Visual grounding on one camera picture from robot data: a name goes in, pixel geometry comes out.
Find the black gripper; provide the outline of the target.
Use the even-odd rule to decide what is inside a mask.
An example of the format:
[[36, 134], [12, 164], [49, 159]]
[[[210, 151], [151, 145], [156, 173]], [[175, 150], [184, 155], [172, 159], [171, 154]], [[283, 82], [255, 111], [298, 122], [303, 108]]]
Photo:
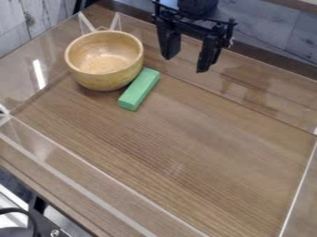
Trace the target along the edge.
[[203, 39], [196, 72], [208, 71], [222, 48], [232, 45], [238, 22], [218, 7], [219, 0], [151, 0], [152, 19], [157, 28], [157, 44], [163, 58], [169, 60], [180, 50], [180, 35]]

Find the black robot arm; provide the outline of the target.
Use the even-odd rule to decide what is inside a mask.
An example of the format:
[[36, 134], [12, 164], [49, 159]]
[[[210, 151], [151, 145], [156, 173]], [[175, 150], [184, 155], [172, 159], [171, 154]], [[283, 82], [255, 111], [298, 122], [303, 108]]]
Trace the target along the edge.
[[234, 18], [220, 18], [219, 0], [175, 0], [175, 6], [160, 0], [153, 4], [152, 20], [157, 31], [159, 51], [165, 60], [172, 59], [180, 51], [182, 35], [188, 34], [202, 41], [196, 60], [196, 72], [204, 73], [218, 61], [223, 48], [232, 45]]

